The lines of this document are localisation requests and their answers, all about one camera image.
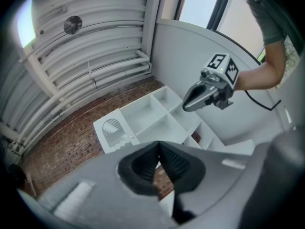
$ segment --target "circular vent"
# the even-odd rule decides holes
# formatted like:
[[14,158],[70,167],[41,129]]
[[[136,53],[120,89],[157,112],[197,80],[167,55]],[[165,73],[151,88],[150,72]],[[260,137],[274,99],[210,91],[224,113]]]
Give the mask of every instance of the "circular vent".
[[81,29],[81,26],[82,26],[81,18],[78,16],[71,16],[65,21],[65,24],[63,25],[63,29],[67,34],[73,35]]

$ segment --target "curved white wall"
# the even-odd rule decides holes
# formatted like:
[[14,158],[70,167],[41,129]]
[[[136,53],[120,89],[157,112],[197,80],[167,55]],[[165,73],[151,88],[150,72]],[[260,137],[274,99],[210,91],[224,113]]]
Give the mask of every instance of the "curved white wall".
[[[242,71],[258,66],[247,53],[223,36],[181,21],[158,20],[152,52],[153,74],[182,98],[199,79],[202,66],[216,52],[230,53]],[[250,94],[269,107],[278,100],[274,89],[250,91]],[[232,101],[234,104],[224,110],[211,105],[197,111],[226,145],[249,138],[256,144],[269,141],[287,126],[282,104],[270,112],[253,103],[241,91],[234,93]]]

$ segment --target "gray t-shirt sleeve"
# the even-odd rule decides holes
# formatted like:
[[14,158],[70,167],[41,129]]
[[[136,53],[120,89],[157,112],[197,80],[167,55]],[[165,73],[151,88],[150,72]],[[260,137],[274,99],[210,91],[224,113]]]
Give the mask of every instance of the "gray t-shirt sleeve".
[[264,45],[283,40],[282,29],[273,20],[261,0],[247,0],[247,3],[262,30]]

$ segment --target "black rubber part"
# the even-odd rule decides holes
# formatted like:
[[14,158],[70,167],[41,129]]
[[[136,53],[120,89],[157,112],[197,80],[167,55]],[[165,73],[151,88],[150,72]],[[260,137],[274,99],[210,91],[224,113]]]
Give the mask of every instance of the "black rubber part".
[[124,157],[119,162],[118,174],[134,193],[157,196],[153,178],[159,160],[174,185],[176,195],[193,191],[205,175],[205,166],[200,159],[166,142],[153,142]]

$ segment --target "black cable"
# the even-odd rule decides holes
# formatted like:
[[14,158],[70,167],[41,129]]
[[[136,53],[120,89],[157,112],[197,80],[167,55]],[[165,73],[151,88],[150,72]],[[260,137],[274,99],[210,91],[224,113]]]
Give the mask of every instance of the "black cable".
[[258,101],[256,101],[256,100],[248,93],[248,91],[245,90],[245,93],[248,95],[248,97],[249,97],[253,102],[255,102],[257,105],[259,105],[259,106],[261,106],[262,108],[264,108],[264,109],[266,109],[266,110],[269,110],[269,111],[272,111],[272,110],[273,110],[275,107],[277,107],[277,106],[280,104],[280,102],[282,101],[282,100],[279,100],[272,108],[268,108],[268,107],[266,107],[265,105],[263,105],[263,104],[259,103]]

